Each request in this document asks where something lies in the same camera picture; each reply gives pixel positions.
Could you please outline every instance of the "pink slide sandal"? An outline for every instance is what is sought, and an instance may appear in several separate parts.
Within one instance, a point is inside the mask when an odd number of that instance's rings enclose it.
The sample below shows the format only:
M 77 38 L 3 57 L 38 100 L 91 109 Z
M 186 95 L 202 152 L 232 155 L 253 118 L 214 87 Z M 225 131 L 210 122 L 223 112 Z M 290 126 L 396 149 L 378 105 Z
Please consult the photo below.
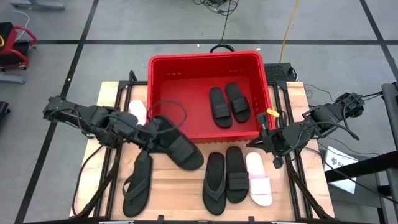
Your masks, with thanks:
M 271 183 L 264 170 L 260 154 L 250 152 L 246 156 L 246 167 L 249 173 L 251 198 L 261 206 L 269 206 L 272 203 Z

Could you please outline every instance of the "black slide sandal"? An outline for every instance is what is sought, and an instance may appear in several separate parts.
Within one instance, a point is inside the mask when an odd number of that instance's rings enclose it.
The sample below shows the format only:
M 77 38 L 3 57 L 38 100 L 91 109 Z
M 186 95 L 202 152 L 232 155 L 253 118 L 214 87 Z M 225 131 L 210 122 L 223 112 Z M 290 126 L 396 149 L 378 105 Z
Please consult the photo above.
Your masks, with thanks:
M 153 160 L 150 155 L 142 156 L 140 153 L 134 163 L 134 171 L 123 185 L 123 213 L 127 217 L 140 214 L 147 205 L 152 178 Z
M 229 128 L 232 126 L 231 112 L 226 103 L 223 91 L 220 88 L 212 88 L 209 92 L 211 113 L 213 121 L 220 128 Z
M 235 119 L 240 123 L 247 121 L 250 118 L 250 107 L 248 99 L 242 94 L 238 85 L 236 83 L 227 84 L 225 92 Z
M 174 127 L 173 122 L 165 116 L 158 115 L 155 116 L 155 119 L 160 120 L 159 131 Z M 161 145 L 169 150 L 167 155 L 179 167 L 185 170 L 196 170 L 203 165 L 205 160 L 199 148 L 177 128 L 167 131 L 166 133 L 158 134 L 157 139 L 160 141 Z
M 225 210 L 224 156 L 218 152 L 211 153 L 207 160 L 203 180 L 203 203 L 213 215 L 221 215 Z
M 236 146 L 226 151 L 226 196 L 231 203 L 242 202 L 249 191 L 249 174 L 242 150 Z

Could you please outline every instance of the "yellow tag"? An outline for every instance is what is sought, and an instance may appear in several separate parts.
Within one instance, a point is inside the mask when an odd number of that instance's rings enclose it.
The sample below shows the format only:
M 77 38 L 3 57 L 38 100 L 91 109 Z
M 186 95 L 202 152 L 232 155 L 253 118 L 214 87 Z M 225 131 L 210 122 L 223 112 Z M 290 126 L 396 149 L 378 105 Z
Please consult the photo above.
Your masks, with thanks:
M 267 113 L 273 115 L 274 117 L 278 118 L 279 117 L 279 113 L 274 111 L 273 109 L 267 109 Z

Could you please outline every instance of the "red chair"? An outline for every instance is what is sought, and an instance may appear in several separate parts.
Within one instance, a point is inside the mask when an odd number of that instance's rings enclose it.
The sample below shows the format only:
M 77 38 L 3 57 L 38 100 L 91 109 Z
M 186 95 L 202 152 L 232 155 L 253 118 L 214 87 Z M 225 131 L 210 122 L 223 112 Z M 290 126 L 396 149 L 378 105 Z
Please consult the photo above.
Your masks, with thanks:
M 15 42 L 17 39 L 18 29 L 24 30 L 27 34 L 32 37 L 32 40 Z M 0 36 L 4 39 L 4 45 L 0 40 L 0 71 L 4 72 L 9 68 L 20 68 L 26 70 L 29 65 L 29 59 L 27 58 L 27 51 L 29 46 L 34 49 L 34 44 L 37 39 L 33 33 L 21 26 L 13 26 L 10 22 L 0 22 Z

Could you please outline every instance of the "red plastic basket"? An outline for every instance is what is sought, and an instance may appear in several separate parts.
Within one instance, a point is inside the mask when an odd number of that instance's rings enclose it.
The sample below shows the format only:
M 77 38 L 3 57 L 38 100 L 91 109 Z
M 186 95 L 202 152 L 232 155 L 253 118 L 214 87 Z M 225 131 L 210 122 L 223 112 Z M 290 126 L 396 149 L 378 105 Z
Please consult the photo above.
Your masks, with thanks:
M 148 99 L 150 107 L 160 100 L 175 100 L 187 110 L 188 118 L 180 130 L 194 143 L 225 142 L 253 139 L 261 126 L 257 114 L 272 108 L 261 55 L 255 51 L 189 55 L 158 55 L 149 61 Z M 251 117 L 238 123 L 233 115 L 233 125 L 219 128 L 213 121 L 209 91 L 220 87 L 224 92 L 227 83 L 239 85 L 249 102 Z M 174 124 L 183 119 L 183 109 L 171 103 L 162 103 L 149 111 L 168 116 Z M 274 128 L 269 116 L 269 127 Z

